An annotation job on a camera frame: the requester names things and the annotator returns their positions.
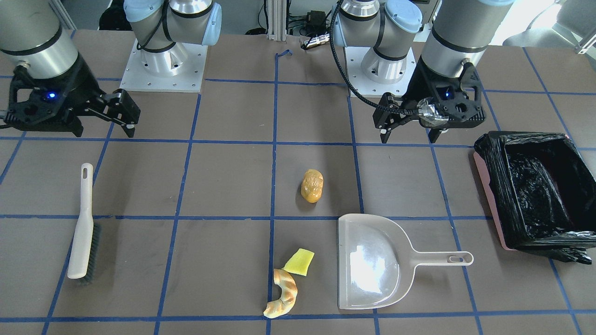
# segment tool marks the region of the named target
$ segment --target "dustpan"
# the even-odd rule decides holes
[[[392,305],[406,296],[416,268],[462,266],[474,262],[469,252],[418,252],[394,221],[370,214],[346,214],[338,220],[338,306],[370,309]]]

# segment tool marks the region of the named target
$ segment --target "brush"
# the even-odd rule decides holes
[[[93,196],[93,165],[84,163],[80,175],[80,213],[74,229],[67,276],[79,284],[93,280],[95,259],[100,242],[101,227],[93,222],[91,201]]]

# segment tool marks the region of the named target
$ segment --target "blue tape grid line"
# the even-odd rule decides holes
[[[194,110],[194,118],[193,118],[193,125],[190,131],[189,139],[192,139],[194,136],[194,131],[197,126],[197,119],[198,119],[198,110],[201,105],[201,95],[197,95],[197,104]],[[188,165],[190,163],[191,153],[193,151],[193,144],[191,142],[188,143],[187,155],[186,160],[184,161],[184,174],[182,175],[182,181],[180,182],[180,191],[178,193],[178,202],[176,203],[176,213],[174,218],[174,223],[172,225],[172,236],[170,238],[170,248],[167,253],[167,261],[166,261],[166,270],[163,275],[163,284],[162,284],[162,293],[159,298],[159,307],[157,308],[157,317],[158,320],[155,321],[155,328],[154,328],[154,335],[159,334],[160,328],[160,321],[159,318],[162,316],[163,313],[163,305],[166,301],[166,293],[167,293],[167,282],[170,276],[170,269],[172,267],[172,256],[174,254],[174,245],[176,243],[176,232],[178,231],[178,222],[180,220],[180,209],[182,208],[182,197],[184,195],[184,187],[186,186],[186,178],[188,175]]]
[[[27,132],[23,132],[21,134],[21,136],[18,138],[18,142],[17,142],[17,145],[14,147],[13,154],[10,155],[10,159],[8,159],[8,162],[6,163],[6,166],[4,167],[4,170],[2,171],[2,175],[0,175],[0,185],[2,185],[2,182],[4,181],[4,178],[6,177],[8,170],[13,165],[14,158],[17,157],[18,149],[20,149],[21,144],[23,143],[23,140],[25,139],[26,135],[27,135]]]
[[[269,263],[267,267],[267,301],[273,300],[273,255],[275,246],[275,171],[277,160],[277,107],[278,107],[278,91],[279,91],[279,67],[280,57],[286,54],[292,55],[292,51],[289,49],[285,50],[281,54],[275,54],[275,81],[274,81],[274,94],[273,94],[273,148],[271,156],[271,210],[269,212]],[[271,335],[271,320],[268,318],[265,326],[265,334]]]
[[[561,113],[559,113],[559,110],[558,110],[557,106],[555,105],[555,102],[552,100],[552,96],[551,96],[550,92],[548,92],[547,86],[544,85],[544,81],[542,81],[542,78],[540,77],[540,74],[538,73],[538,70],[536,69],[534,62],[532,62],[532,59],[530,58],[530,55],[527,53],[526,48],[522,48],[522,49],[523,49],[523,52],[526,54],[526,58],[530,62],[530,65],[532,66],[534,73],[536,73],[536,77],[540,81],[540,85],[542,85],[542,88],[544,88],[544,93],[546,93],[548,99],[551,101],[551,105],[552,105],[553,109],[555,110],[555,113],[557,114],[559,120],[561,121],[563,128],[565,129],[565,133],[575,143],[575,141],[573,140],[573,137],[571,136],[571,132],[569,132],[569,128],[567,128],[565,121],[563,121],[563,117],[561,116]]]
[[[71,35],[71,38],[75,35],[76,32],[73,32]],[[491,110],[491,114],[493,115],[493,119],[495,121],[496,127],[497,129],[500,130],[500,126],[498,124],[498,121],[496,119],[495,113],[493,111],[493,108],[490,104],[489,98],[486,95],[487,92],[503,92],[503,93],[518,93],[518,94],[547,94],[551,104],[553,105],[553,108],[555,110],[555,112],[557,113],[557,116],[559,117],[561,124],[564,126],[565,130],[567,131],[567,133],[569,134],[569,131],[567,129],[567,126],[564,124],[563,118],[561,117],[558,109],[556,108],[551,95],[596,95],[596,93],[574,93],[574,92],[549,92],[546,88],[546,86],[544,85],[544,82],[542,81],[542,79],[540,78],[540,75],[538,73],[538,71],[536,70],[536,67],[534,66],[534,64],[532,63],[532,60],[530,59],[529,54],[527,53],[527,51],[524,48],[524,52],[526,53],[526,57],[528,58],[530,64],[532,65],[532,68],[534,69],[542,87],[544,88],[544,92],[535,92],[535,91],[506,91],[506,90],[496,90],[496,89],[483,89],[483,93],[485,95],[485,99],[487,101],[487,104],[489,106],[489,109]],[[309,85],[309,86],[328,86],[328,85],[337,85],[337,86],[343,86],[344,84],[342,83],[302,83],[302,82],[280,82],[278,81],[278,69],[277,69],[277,58],[278,56],[276,55],[275,61],[276,61],[276,78],[275,81],[259,81],[259,80],[228,80],[228,79],[206,79],[206,81],[214,81],[214,82],[245,82],[245,83],[271,83],[274,84],[276,86],[276,93],[277,93],[277,86],[278,85]],[[12,78],[12,76],[0,76],[0,78],[3,79],[10,79]],[[103,80],[103,81],[120,81],[120,78],[98,78],[98,80]],[[184,178],[186,176],[187,170],[188,170],[188,159],[190,158],[190,151],[191,151],[191,146],[192,143],[206,143],[206,144],[273,144],[273,145],[345,145],[345,146],[352,146],[355,152],[355,167],[356,167],[356,175],[359,177],[359,171],[358,171],[358,158],[357,158],[357,150],[356,148],[361,146],[361,147],[365,147],[365,146],[397,146],[397,147],[430,147],[431,151],[433,152],[433,158],[435,159],[435,164],[436,164],[436,168],[437,168],[437,174],[439,175],[439,181],[442,183],[442,178],[440,175],[440,167],[438,165],[438,161],[436,160],[436,153],[434,152],[434,148],[436,147],[455,147],[455,148],[470,148],[471,146],[467,146],[467,145],[441,145],[441,144],[378,144],[378,143],[356,143],[355,142],[355,136],[353,133],[353,120],[352,120],[352,116],[351,116],[351,103],[350,100],[348,98],[348,104],[349,104],[349,110],[350,110],[350,126],[352,128],[352,143],[324,143],[324,142],[276,142],[275,137],[274,137],[274,141],[273,142],[249,142],[249,141],[208,141],[208,140],[193,140],[193,136],[191,135],[191,138],[187,141],[187,140],[183,140],[183,139],[111,139],[110,138],[110,133],[113,129],[113,124],[110,126],[110,130],[108,131],[109,134],[108,136],[106,136],[106,138],[84,138],[84,139],[80,139],[80,138],[41,138],[41,137],[37,137],[37,138],[32,138],[32,137],[26,137],[26,132],[23,132],[23,134],[20,137],[0,137],[0,139],[14,139],[14,140],[18,140],[18,143],[15,147],[15,150],[13,151],[13,154],[11,155],[11,158],[9,159],[9,162],[7,163],[5,169],[2,172],[2,175],[0,175],[0,184],[2,182],[2,180],[4,179],[4,177],[6,176],[12,162],[14,161],[14,158],[18,152],[18,149],[20,148],[21,144],[23,141],[103,141],[104,142],[104,148],[102,150],[102,154],[103,155],[105,153],[105,149],[107,144],[110,141],[130,141],[130,142],[180,142],[180,143],[187,143],[189,146],[188,149],[188,153],[187,153],[187,162],[185,164],[185,174],[183,176],[183,181],[181,184],[181,191],[179,194],[179,203],[181,204],[181,199],[182,199],[182,194],[184,192]],[[275,95],[275,107],[274,107],[274,113],[277,111],[277,95]],[[197,102],[197,110],[195,111],[195,119],[194,119],[194,124],[193,124],[193,129],[191,132],[194,132],[194,125],[196,123],[196,117],[197,117],[197,113],[198,113],[198,102]],[[588,150],[588,151],[595,151],[596,148],[579,148],[580,150]],[[96,175],[94,176],[94,180],[97,177],[97,172],[99,170],[101,164],[101,158],[98,161],[98,166],[95,170]],[[417,217],[417,218],[409,218],[409,217],[392,217],[391,219],[393,220],[449,220],[452,227],[454,228],[454,238],[456,239],[456,243],[459,247],[459,241],[458,241],[458,237],[457,237],[457,232],[455,230],[454,227],[454,220],[475,220],[475,219],[490,219],[490,217],[488,216],[451,216],[450,214],[450,209],[448,207],[448,200],[446,198],[446,193],[444,191],[444,185],[442,185],[442,191],[444,192],[444,199],[446,201],[446,209],[448,210],[448,215],[449,216],[434,216],[434,217]],[[359,184],[359,198],[362,199],[361,196],[361,186]],[[364,204],[362,203],[361,200],[361,210],[364,210]],[[180,216],[179,215],[179,208],[177,208],[177,212],[176,212],[176,216],[94,216],[94,218],[96,219],[101,219],[101,218],[109,218],[109,217],[114,217],[116,219],[165,219],[165,220],[170,220],[170,219],[174,219],[174,220],[180,220],[180,219],[184,219],[184,220],[245,220],[245,219],[251,219],[251,220],[270,220],[271,222],[273,220],[279,219],[279,220],[336,220],[337,217],[335,216],[319,216],[319,217],[299,217],[299,216],[292,216],[292,217],[283,217],[283,216],[274,216],[273,213],[271,213],[271,216],[267,217],[267,216],[246,216],[246,217],[242,217],[242,216]],[[76,215],[0,215],[0,218],[45,218],[45,219],[76,219],[77,216]],[[173,234],[172,234],[172,241],[170,242],[170,252],[173,250],[173,243],[175,242],[175,228],[173,229]],[[171,253],[168,256],[168,264],[171,265]],[[555,314],[571,314],[571,316],[573,317],[573,321],[574,324],[576,326],[576,329],[578,331],[578,334],[581,334],[581,331],[579,329],[579,325],[578,322],[575,318],[575,314],[596,314],[596,310],[592,310],[592,309],[581,309],[581,310],[574,310],[571,308],[570,303],[569,303],[569,299],[565,293],[564,287],[563,287],[563,283],[561,282],[559,276],[558,276],[558,272],[556,270],[556,267],[554,266],[554,263],[551,261],[551,266],[552,269],[555,273],[555,277],[557,278],[557,281],[559,283],[559,286],[561,288],[561,292],[563,294],[563,297],[567,303],[567,310],[534,310],[534,311],[486,311],[486,312],[482,312],[482,311],[477,311],[476,310],[476,306],[475,303],[473,302],[473,295],[471,292],[471,285],[469,283],[469,279],[467,276],[467,271],[465,269],[465,267],[463,267],[464,269],[464,276],[466,277],[466,281],[467,281],[467,285],[468,285],[468,291],[470,293],[470,299],[472,301],[473,304],[473,312],[453,312],[453,313],[414,313],[414,314],[378,314],[376,313],[376,311],[373,312],[373,314],[356,314],[356,315],[342,315],[342,314],[325,314],[325,315],[286,315],[284,317],[281,317],[280,319],[282,320],[310,320],[310,319],[342,319],[342,318],[374,318],[375,319],[375,332],[378,334],[378,319],[379,318],[425,318],[425,317],[471,317],[474,316],[477,319],[477,324],[479,326],[479,333],[481,334],[482,329],[480,328],[480,324],[478,321],[478,317],[479,316],[495,316],[495,315],[555,315]],[[58,283],[58,286],[61,287],[61,284],[64,280],[65,277],[65,273],[66,273],[66,269],[67,269],[67,262],[64,263],[63,269],[62,269],[62,273],[61,273],[61,277]],[[164,286],[162,287],[162,295],[164,293],[163,289],[164,287],[167,288],[167,274],[164,275]],[[230,320],[230,321],[250,321],[250,320],[264,320],[263,316],[197,316],[197,317],[163,317],[161,315],[158,315],[157,317],[132,317],[132,318],[121,318],[121,317],[82,317],[82,318],[69,318],[69,317],[52,317],[51,315],[53,314],[53,309],[55,308],[55,304],[57,302],[57,298],[58,298],[58,294],[59,294],[59,288],[57,287],[57,291],[55,292],[55,295],[52,299],[52,304],[51,304],[51,308],[50,311],[48,311],[48,316],[46,318],[0,318],[0,322],[45,322],[46,324],[49,324],[49,322],[73,322],[73,321],[79,321],[79,322],[95,322],[95,321],[121,321],[121,322],[126,322],[126,321],[147,321],[147,322],[156,322],[156,333],[159,332],[159,322],[160,321],[217,321],[217,320]],[[163,299],[160,299],[160,309],[163,310]],[[47,331],[47,325],[44,325],[44,332],[43,334],[46,333]],[[268,334],[271,331],[271,324],[270,322],[268,322]]]
[[[531,309],[515,311],[478,312],[426,312],[426,313],[378,313],[368,314],[287,314],[276,320],[342,320],[342,319],[389,319],[389,318],[461,318],[502,317],[507,315],[568,315],[567,309]],[[596,309],[577,309],[575,314],[596,315]],[[169,322],[169,321],[263,321],[263,315],[174,315],[162,317],[23,317],[0,318],[0,323],[31,322]]]
[[[437,177],[439,178],[439,185],[441,186],[441,192],[443,193],[443,201],[445,202],[445,210],[447,211],[447,216],[449,218],[449,224],[451,225],[451,231],[453,232],[453,238],[455,240],[455,245],[457,246],[457,250],[458,251],[462,251],[461,250],[461,244],[460,244],[460,238],[457,234],[457,229],[455,227],[455,222],[453,219],[453,216],[451,214],[451,208],[449,207],[449,199],[447,197],[447,190],[445,188],[445,183],[443,182],[443,176],[441,174],[441,169],[439,166],[439,160],[437,159],[437,154],[434,150],[434,145],[432,143],[430,143],[429,140],[429,144],[430,144],[430,152],[433,155],[433,161],[434,161],[434,166],[435,169],[437,171]],[[474,315],[474,319],[476,320],[476,327],[478,328],[478,334],[479,335],[483,335],[484,332],[482,331],[482,325],[480,323],[480,317],[478,316],[477,312],[478,309],[476,308],[476,300],[474,299],[474,293],[472,291],[472,285],[470,282],[470,277],[468,276],[468,270],[465,266],[462,266],[461,269],[464,272],[464,279],[465,279],[465,284],[468,288],[468,294],[470,295],[470,303],[472,305],[472,311],[475,313]]]
[[[101,149],[100,157],[97,160],[97,164],[95,165],[95,169],[93,171],[93,184],[94,185],[95,185],[95,181],[97,180],[97,174],[100,171],[101,162],[104,160],[105,151],[108,146],[108,139],[110,138],[113,129],[114,129],[114,123],[112,123],[110,125],[110,128],[108,129],[108,132],[105,136],[104,146]],[[66,253],[66,258],[64,259],[64,264],[62,265],[62,271],[60,272],[60,279],[58,279],[58,284],[56,285],[56,289],[54,290],[54,297],[52,298],[52,303],[49,306],[48,318],[51,318],[53,316],[54,309],[56,307],[56,303],[58,302],[58,296],[60,295],[60,291],[62,290],[62,284],[64,283],[64,277],[66,276],[66,271],[67,271],[68,265],[69,265],[70,251],[72,249],[72,241],[70,243],[71,244],[69,246],[69,251]],[[42,330],[43,335],[47,334],[48,327],[49,327],[49,322],[46,322],[44,324],[44,328]]]
[[[532,61],[530,54],[527,52],[526,48],[522,48],[522,49],[523,49],[524,54],[526,54],[526,58],[527,58],[528,62],[530,63],[530,65],[532,66],[532,70],[534,70],[534,73],[536,74],[538,81],[540,81],[540,85],[542,85],[544,92],[546,93],[548,99],[550,100],[551,105],[552,105],[555,113],[557,114],[557,117],[559,118],[559,121],[561,121],[561,125],[563,125],[563,129],[565,129],[565,133],[567,134],[567,136],[569,136],[571,141],[575,144],[575,141],[573,140],[573,136],[571,135],[571,132],[569,132],[569,128],[565,124],[565,121],[563,120],[561,113],[559,113],[559,110],[558,110],[557,106],[555,105],[555,102],[552,100],[551,93],[548,91],[547,86],[544,84],[544,81],[540,77],[540,73],[538,73],[538,69],[534,65],[534,62]],[[559,277],[557,267],[554,265],[554,262],[552,261],[552,259],[549,259],[549,262],[551,264],[552,272],[553,272],[555,278],[557,279],[559,289],[561,290],[561,295],[563,296],[563,299],[565,300],[565,304],[567,305],[567,309],[569,310],[569,315],[571,315],[571,319],[573,320],[573,324],[575,325],[575,330],[577,331],[578,335],[582,335],[582,330],[579,328],[578,319],[575,317],[575,313],[573,312],[573,308],[571,306],[571,303],[569,302],[569,297],[567,296],[567,291],[565,290],[565,286],[563,285],[563,282],[561,281],[561,278]]]
[[[557,267],[555,266],[555,263],[552,261],[552,259],[549,259],[548,262],[550,263],[552,272],[554,273],[555,278],[557,279],[557,284],[559,286],[559,289],[561,290],[561,294],[563,295],[563,300],[565,300],[565,305],[567,306],[567,311],[571,315],[571,319],[573,320],[573,324],[575,325],[575,330],[578,332],[578,335],[582,335],[582,330],[579,328],[578,319],[575,317],[575,312],[573,311],[573,308],[571,307],[571,303],[569,302],[569,298],[567,297],[567,292],[565,291],[565,287],[563,286],[561,277],[558,274]]]
[[[0,214],[0,219],[55,219],[72,220],[78,215],[43,215],[43,214]],[[94,215],[94,220],[109,219],[116,220],[179,220],[185,221],[335,221],[339,216],[193,216],[193,215]],[[448,216],[388,216],[393,221],[449,221]],[[453,220],[492,220],[491,216],[452,216]]]
[[[362,183],[360,179],[360,165],[358,163],[358,148],[356,146],[356,129],[354,127],[354,115],[352,111],[352,100],[350,99],[350,95],[348,94],[347,97],[347,112],[350,118],[350,134],[352,136],[352,151],[354,155],[354,168],[356,169],[356,187],[358,189],[358,203],[360,205],[360,213],[364,213],[364,198],[362,196]],[[381,327],[378,324],[378,310],[374,308],[372,310],[373,315],[373,323],[374,323],[374,333],[375,335],[381,334]]]
[[[76,34],[76,30],[74,30],[71,34],[70,34],[70,39],[73,39],[73,37]],[[102,159],[103,159],[103,154],[105,153],[105,146],[107,145],[107,138],[108,136],[111,134],[111,128],[108,131],[106,137],[105,137],[105,144],[104,144],[104,149],[102,150],[101,154],[100,154],[100,158],[98,159],[98,164],[101,163]],[[23,132],[23,135],[21,136],[22,138],[24,138],[26,136],[26,132]],[[93,175],[93,183],[95,183],[95,176],[97,173],[97,170],[99,169],[99,167],[96,167],[94,170],[94,175]],[[58,302],[58,296],[60,295],[60,290],[62,289],[62,283],[64,283],[64,277],[66,277],[66,271],[69,267],[69,259],[70,259],[70,251],[72,250],[72,240],[70,242],[69,245],[69,249],[66,252],[66,257],[64,258],[64,263],[62,264],[62,270],[60,271],[60,277],[58,278],[58,283],[56,284],[56,289],[54,290],[54,295],[52,297],[52,302],[49,305],[49,309],[48,309],[48,317],[45,322],[44,322],[44,327],[42,328],[42,335],[46,335],[48,332],[48,327],[49,327],[49,319],[54,315],[54,309],[56,308],[56,303]]]

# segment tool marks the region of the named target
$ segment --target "brown table surface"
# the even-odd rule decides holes
[[[73,40],[103,90],[116,89],[134,35]],[[585,57],[489,47],[478,66],[486,122],[436,145],[415,122],[380,145],[328,46],[223,35],[207,57],[201,94],[131,92],[142,110],[133,139],[92,118],[81,138],[0,131],[1,334],[596,333],[594,266],[502,249],[471,158],[487,131],[566,132],[596,171]],[[0,108],[12,69],[0,58]],[[84,162],[103,233],[95,281],[79,287],[64,274]],[[309,168],[325,178],[316,205],[298,192]],[[339,310],[337,218],[359,212],[395,219],[418,250],[467,250],[474,264],[421,267],[399,303]],[[279,294],[268,273],[299,247],[315,252],[309,274],[294,276],[292,311],[268,321]]]

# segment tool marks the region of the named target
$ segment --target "light blue joint cap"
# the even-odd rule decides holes
[[[488,6],[499,7],[499,6],[509,6],[516,0],[478,0]]]
[[[343,36],[342,21],[340,16],[336,17],[335,25],[333,26],[333,43],[337,46],[347,46],[346,37]]]
[[[422,26],[422,12],[408,0],[387,0],[385,12],[391,21],[409,33],[417,33]]]
[[[126,19],[131,23],[145,20],[149,15],[155,13],[162,4],[162,0],[125,0]]]
[[[201,45],[215,45],[219,40],[219,34],[222,31],[222,7],[217,3],[213,3],[211,9],[211,16],[205,28],[205,35]]]

